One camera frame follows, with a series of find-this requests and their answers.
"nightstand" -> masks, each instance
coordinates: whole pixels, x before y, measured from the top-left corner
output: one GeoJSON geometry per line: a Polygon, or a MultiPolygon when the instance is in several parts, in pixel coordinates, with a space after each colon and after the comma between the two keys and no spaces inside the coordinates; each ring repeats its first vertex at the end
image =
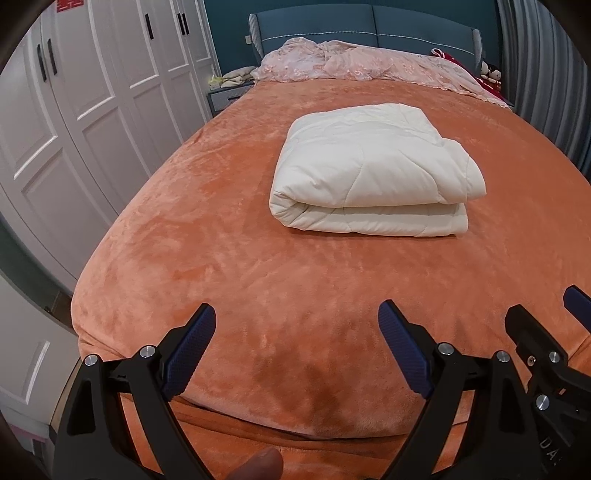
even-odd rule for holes
{"type": "Polygon", "coordinates": [[[254,82],[246,82],[236,87],[218,88],[207,94],[207,101],[212,115],[216,116],[228,108],[248,90],[255,86],[254,82]]]}

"blue upholstered headboard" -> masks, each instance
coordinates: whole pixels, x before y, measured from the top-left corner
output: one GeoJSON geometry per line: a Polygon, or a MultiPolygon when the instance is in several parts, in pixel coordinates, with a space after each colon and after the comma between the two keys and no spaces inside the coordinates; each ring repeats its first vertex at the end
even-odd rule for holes
{"type": "Polygon", "coordinates": [[[249,16],[255,54],[261,59],[288,39],[342,40],[430,55],[440,48],[472,73],[480,69],[480,32],[434,15],[365,4],[303,5],[249,16]]]}

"folded white comforter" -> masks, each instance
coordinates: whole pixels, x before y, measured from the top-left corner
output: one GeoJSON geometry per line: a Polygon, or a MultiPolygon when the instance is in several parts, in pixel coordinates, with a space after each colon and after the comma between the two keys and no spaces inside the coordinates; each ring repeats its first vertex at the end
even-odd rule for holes
{"type": "Polygon", "coordinates": [[[398,103],[296,120],[277,163],[271,213],[300,230],[369,235],[464,233],[464,203],[486,194],[462,146],[398,103]]]}

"teal wall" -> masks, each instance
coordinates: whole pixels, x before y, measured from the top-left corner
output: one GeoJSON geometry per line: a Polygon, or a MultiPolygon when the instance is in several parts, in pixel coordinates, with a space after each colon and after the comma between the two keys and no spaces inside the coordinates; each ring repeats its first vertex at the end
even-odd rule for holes
{"type": "Polygon", "coordinates": [[[256,65],[246,45],[248,14],[314,4],[371,4],[417,10],[480,30],[486,61],[500,65],[501,35],[496,0],[205,0],[207,17],[222,73],[256,65]]]}

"blue gripper pad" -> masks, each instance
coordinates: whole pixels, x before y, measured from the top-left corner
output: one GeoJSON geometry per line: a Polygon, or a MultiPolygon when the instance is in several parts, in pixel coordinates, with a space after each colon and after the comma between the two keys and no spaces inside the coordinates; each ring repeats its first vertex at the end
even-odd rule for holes
{"type": "Polygon", "coordinates": [[[433,393],[431,366],[408,331],[408,322],[385,301],[379,306],[378,324],[410,389],[429,398],[433,393]]]}
{"type": "Polygon", "coordinates": [[[562,299],[564,308],[591,333],[591,299],[589,296],[577,286],[571,285],[564,291],[562,299]]]}
{"type": "Polygon", "coordinates": [[[162,394],[170,401],[184,392],[216,331],[216,312],[208,305],[184,333],[164,365],[162,394]]]}

